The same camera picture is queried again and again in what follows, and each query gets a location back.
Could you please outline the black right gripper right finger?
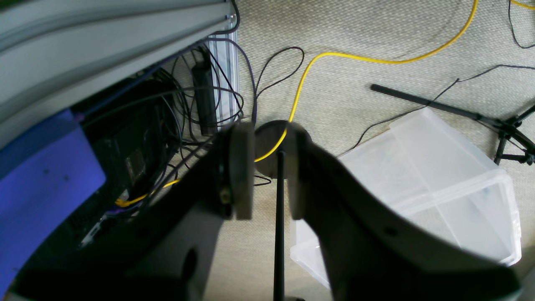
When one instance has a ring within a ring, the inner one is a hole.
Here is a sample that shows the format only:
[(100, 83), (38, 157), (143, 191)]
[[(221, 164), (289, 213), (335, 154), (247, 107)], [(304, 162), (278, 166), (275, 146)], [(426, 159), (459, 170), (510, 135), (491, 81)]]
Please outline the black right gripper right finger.
[(462, 251), (376, 199), (302, 126), (287, 125), (289, 206), (318, 238), (335, 301), (513, 301), (511, 268)]

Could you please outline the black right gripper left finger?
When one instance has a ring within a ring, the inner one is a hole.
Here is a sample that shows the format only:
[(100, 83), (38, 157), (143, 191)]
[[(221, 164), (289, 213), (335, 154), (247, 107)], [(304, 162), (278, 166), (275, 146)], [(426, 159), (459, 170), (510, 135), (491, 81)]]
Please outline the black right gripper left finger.
[(26, 269), (31, 301), (200, 301), (222, 224), (252, 218), (254, 126), (237, 122), (155, 204), (79, 251)]

